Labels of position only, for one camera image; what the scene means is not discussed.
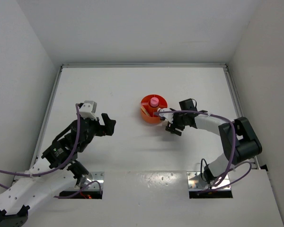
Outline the pink capped clear tube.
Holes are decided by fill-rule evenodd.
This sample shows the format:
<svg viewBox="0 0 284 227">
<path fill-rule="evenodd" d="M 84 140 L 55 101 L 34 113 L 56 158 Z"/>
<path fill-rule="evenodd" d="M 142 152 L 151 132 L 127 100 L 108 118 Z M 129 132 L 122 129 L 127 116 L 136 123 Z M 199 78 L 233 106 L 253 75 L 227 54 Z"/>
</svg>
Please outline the pink capped clear tube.
<svg viewBox="0 0 284 227">
<path fill-rule="evenodd" d="M 158 99 L 157 97 L 152 97 L 152 98 L 150 99 L 150 106 L 151 106 L 151 107 L 155 108 L 155 107 L 157 107 L 159 104 L 160 104 L 160 101 L 159 101 L 159 99 Z"/>
</svg>

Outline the yellow thin pen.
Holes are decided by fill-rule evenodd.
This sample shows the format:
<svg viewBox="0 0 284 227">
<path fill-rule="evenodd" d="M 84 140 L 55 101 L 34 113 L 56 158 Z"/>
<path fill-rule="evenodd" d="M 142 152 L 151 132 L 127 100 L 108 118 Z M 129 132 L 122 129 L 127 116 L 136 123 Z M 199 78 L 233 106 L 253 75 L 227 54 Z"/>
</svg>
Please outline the yellow thin pen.
<svg viewBox="0 0 284 227">
<path fill-rule="evenodd" d="M 141 111 L 146 115 L 146 116 L 149 116 L 148 112 L 146 111 L 146 109 L 141 106 Z"/>
</svg>

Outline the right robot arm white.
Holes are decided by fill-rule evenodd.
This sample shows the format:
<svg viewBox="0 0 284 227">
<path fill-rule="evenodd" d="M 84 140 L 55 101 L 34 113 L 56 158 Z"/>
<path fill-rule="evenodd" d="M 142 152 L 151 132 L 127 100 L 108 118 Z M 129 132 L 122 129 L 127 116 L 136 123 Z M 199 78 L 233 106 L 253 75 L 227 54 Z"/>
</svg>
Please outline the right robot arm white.
<svg viewBox="0 0 284 227">
<path fill-rule="evenodd" d="M 197 102 L 191 98 L 179 105 L 179 111 L 172 108 L 159 110 L 159 117 L 168 122 L 166 131 L 181 136 L 189 126 L 211 132 L 221 139 L 222 154 L 211 163 L 201 160 L 200 177 L 209 187 L 217 187 L 229 171 L 262 153 L 262 144 L 246 117 L 230 121 L 205 110 L 199 111 Z"/>
</svg>

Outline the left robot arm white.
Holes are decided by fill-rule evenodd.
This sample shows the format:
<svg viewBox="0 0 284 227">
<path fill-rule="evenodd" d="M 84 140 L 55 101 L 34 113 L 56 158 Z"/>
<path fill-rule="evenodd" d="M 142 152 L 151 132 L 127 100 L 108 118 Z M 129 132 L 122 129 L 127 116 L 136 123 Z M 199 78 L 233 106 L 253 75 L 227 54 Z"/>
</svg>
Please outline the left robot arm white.
<svg viewBox="0 0 284 227">
<path fill-rule="evenodd" d="M 0 194 L 0 227 L 21 227 L 30 215 L 60 193 L 73 187 L 77 189 L 69 199 L 96 184 L 102 193 L 102 185 L 93 179 L 90 172 L 77 161 L 95 136 L 111 136 L 115 120 L 103 113 L 104 125 L 92 114 L 78 114 L 52 144 L 42 153 L 37 162 L 26 172 L 17 173 L 18 181 Z"/>
</svg>

